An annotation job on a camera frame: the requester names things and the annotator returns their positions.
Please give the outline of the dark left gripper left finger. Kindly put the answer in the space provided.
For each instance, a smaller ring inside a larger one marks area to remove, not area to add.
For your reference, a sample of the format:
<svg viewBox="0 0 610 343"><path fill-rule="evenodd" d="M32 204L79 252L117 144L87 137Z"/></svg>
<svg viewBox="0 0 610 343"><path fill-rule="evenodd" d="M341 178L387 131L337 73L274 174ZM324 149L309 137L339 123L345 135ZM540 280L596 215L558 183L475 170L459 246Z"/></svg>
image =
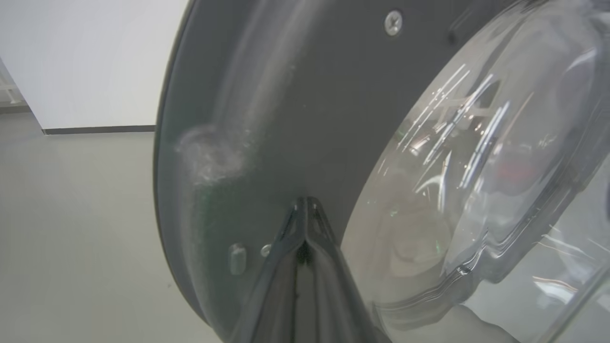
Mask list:
<svg viewBox="0 0 610 343"><path fill-rule="evenodd" d="M305 199L288 208L231 337L232 343L293 343Z"/></svg>

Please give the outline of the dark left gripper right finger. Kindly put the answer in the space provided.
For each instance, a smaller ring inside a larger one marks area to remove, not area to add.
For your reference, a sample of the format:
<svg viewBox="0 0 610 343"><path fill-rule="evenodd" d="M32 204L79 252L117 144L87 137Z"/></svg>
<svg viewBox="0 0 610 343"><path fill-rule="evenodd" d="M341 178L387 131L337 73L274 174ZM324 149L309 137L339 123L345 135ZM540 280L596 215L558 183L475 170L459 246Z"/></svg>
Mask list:
<svg viewBox="0 0 610 343"><path fill-rule="evenodd" d="M308 343L389 343L369 315L321 202L305 197L304 243L299 252L311 273L311 315L299 326Z"/></svg>

